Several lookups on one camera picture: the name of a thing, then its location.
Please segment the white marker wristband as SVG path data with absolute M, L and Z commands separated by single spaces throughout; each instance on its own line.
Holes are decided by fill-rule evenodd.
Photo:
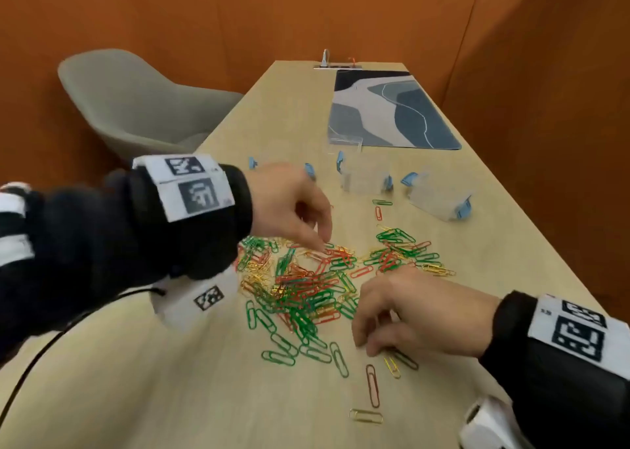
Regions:
M 621 320 L 545 294 L 527 335 L 630 381 L 630 326 Z
M 133 159 L 132 168 L 138 167 L 156 186 L 168 222 L 235 204 L 226 173 L 209 154 L 145 155 Z

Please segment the person's right hand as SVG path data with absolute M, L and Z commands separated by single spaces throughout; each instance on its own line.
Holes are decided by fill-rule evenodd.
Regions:
M 479 358 L 490 345 L 501 299 L 405 266 L 362 284 L 351 333 L 398 334 L 415 351 Z

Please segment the grey shell chair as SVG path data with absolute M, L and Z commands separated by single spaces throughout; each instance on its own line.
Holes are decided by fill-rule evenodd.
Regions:
M 138 55 L 114 48 L 70 56 L 57 74 L 91 129 L 128 163 L 195 152 L 244 96 L 177 84 Z

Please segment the blue grey patterned mat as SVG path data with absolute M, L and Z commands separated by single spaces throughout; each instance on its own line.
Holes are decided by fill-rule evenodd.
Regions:
M 360 136 L 363 147 L 462 148 L 442 113 L 408 71 L 337 71 L 329 135 Z

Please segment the metal table power outlet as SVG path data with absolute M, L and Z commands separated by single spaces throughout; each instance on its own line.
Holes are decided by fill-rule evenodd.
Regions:
M 350 57 L 346 62 L 334 62 L 330 58 L 329 49 L 324 49 L 322 57 L 319 63 L 312 66 L 314 70 L 333 70 L 333 71 L 358 71 L 362 70 L 363 66 L 357 63 L 354 57 Z

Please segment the pile of coloured paper clips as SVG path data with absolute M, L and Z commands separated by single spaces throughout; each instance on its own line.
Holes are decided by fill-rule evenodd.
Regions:
M 353 320 L 359 301 L 359 280 L 404 265 L 433 276 L 455 276 L 429 240 L 378 225 L 376 248 L 358 255 L 332 242 L 319 253 L 283 238 L 247 237 L 239 243 L 234 263 L 240 292 L 248 297 L 249 330 L 263 328 L 272 348 L 261 359 L 292 367 L 298 357 L 334 364 L 342 378 L 349 367 L 337 342 L 325 341 L 321 326 L 340 318 Z

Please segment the clear box with blue clasps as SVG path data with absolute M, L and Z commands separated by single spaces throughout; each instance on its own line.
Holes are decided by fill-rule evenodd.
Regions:
M 400 183 L 412 205 L 441 221 L 464 221 L 472 214 L 473 192 L 466 184 L 428 170 L 409 173 Z
M 347 193 L 375 196 L 393 187 L 389 161 L 379 155 L 339 151 L 336 169 L 341 188 Z
M 316 180 L 316 172 L 312 165 L 309 152 L 305 151 L 299 144 L 284 140 L 274 140 L 263 144 L 256 151 L 252 151 L 248 157 L 248 167 L 250 170 L 256 169 L 263 164 L 288 162 L 298 165 L 306 171 L 311 180 Z

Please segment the long red paper clip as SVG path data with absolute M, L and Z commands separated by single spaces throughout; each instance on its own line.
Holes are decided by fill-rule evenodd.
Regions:
M 366 365 L 366 380 L 368 387 L 368 396 L 370 405 L 374 409 L 378 409 L 381 406 L 379 386 L 377 382 L 377 374 L 374 365 Z

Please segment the person's left hand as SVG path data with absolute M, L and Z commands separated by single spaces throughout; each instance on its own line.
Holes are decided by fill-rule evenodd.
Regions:
M 250 235 L 280 237 L 288 227 L 327 227 L 332 236 L 331 203 L 305 170 L 285 162 L 246 171 L 251 197 Z

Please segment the person's right forearm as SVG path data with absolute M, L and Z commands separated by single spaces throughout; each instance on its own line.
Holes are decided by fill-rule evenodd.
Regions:
M 529 338 L 538 298 L 512 291 L 479 357 L 535 449 L 630 449 L 630 381 Z

